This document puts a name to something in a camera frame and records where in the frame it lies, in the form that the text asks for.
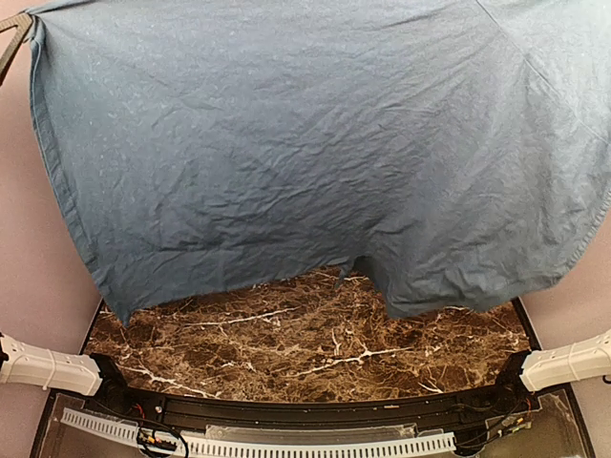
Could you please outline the dark blue garment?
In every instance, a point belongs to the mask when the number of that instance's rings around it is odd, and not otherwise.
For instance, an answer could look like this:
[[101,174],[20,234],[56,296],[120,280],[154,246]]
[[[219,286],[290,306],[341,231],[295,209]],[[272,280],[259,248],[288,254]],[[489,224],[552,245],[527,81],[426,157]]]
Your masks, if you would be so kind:
[[56,1],[31,113],[116,316],[358,270],[389,314],[558,283],[610,206],[606,1]]

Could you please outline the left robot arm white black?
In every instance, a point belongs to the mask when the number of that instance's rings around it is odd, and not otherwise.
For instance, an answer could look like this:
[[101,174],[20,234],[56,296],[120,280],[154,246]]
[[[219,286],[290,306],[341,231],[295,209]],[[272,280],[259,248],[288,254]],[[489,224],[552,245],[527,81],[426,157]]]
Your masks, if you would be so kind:
[[1,22],[9,36],[1,73],[25,77],[20,95],[1,98],[1,381],[93,396],[108,378],[108,358],[79,350],[100,302],[76,253],[34,136],[30,92],[35,16]]

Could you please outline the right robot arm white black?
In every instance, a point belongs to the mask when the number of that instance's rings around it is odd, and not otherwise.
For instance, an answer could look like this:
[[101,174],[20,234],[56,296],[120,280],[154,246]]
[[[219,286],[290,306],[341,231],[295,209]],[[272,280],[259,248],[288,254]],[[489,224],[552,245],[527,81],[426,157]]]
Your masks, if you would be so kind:
[[548,350],[512,354],[495,384],[510,386],[520,396],[555,385],[602,378],[610,384],[610,331]]

